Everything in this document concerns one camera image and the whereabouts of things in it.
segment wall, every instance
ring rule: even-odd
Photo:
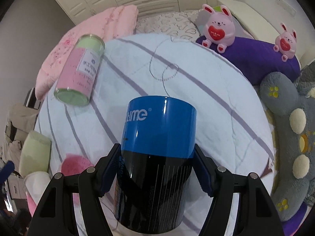
[[[297,32],[297,56],[301,57],[309,45],[315,45],[315,30],[305,12],[296,0],[284,0],[296,10],[292,17],[276,0],[237,0],[245,2],[261,14],[278,32],[283,30],[280,26],[284,22]]]
[[[43,61],[72,27],[55,0],[15,0],[0,22],[0,145],[8,108],[24,103]]]

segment pink quilt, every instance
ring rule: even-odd
[[[59,78],[61,70],[78,38],[84,34],[96,34],[104,42],[132,35],[136,26],[138,9],[135,5],[109,8],[69,30],[51,51],[38,72],[35,95],[38,100]]]

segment red inner ear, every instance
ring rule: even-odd
[[[212,13],[212,10],[211,10],[210,8],[205,7],[204,9],[205,9],[206,11],[209,11],[210,13]]]
[[[229,13],[227,12],[227,10],[225,8],[223,8],[222,11],[224,12],[224,14],[229,16]]]

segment yellow paw print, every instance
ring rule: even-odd
[[[288,200],[283,199],[282,202],[279,202],[277,204],[277,207],[279,208],[279,211],[282,212],[283,210],[287,210],[289,208]]]
[[[279,96],[279,94],[278,94],[279,88],[277,86],[269,87],[269,90],[270,90],[270,92],[269,92],[270,97],[273,96],[274,98],[277,98]]]

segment pink bunny toy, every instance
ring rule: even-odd
[[[286,62],[288,59],[294,57],[296,52],[296,32],[292,29],[292,34],[288,32],[285,24],[281,23],[284,33],[276,38],[276,45],[273,47],[275,52],[282,53],[281,59]]]
[[[206,40],[202,41],[202,45],[210,48],[211,44],[215,43],[218,45],[218,52],[224,53],[226,47],[232,45],[235,40],[232,14],[224,5],[220,6],[222,12],[216,12],[207,4],[202,5],[202,8],[210,13],[210,18],[204,26]]]

